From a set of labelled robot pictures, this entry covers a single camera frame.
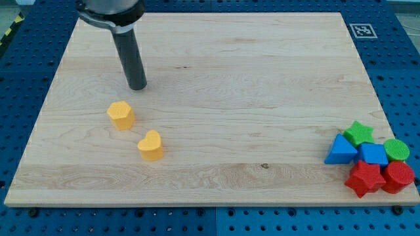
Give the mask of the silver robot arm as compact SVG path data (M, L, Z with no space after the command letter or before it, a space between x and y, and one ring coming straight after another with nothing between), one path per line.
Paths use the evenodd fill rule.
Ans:
M134 25L145 12L143 0L75 0L80 19L112 34L127 84L142 90L147 80Z

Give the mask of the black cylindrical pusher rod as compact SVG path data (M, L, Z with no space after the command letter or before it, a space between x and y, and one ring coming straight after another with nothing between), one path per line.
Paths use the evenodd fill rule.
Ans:
M124 33L113 33L112 37L129 88L142 90L147 85L147 80L134 29Z

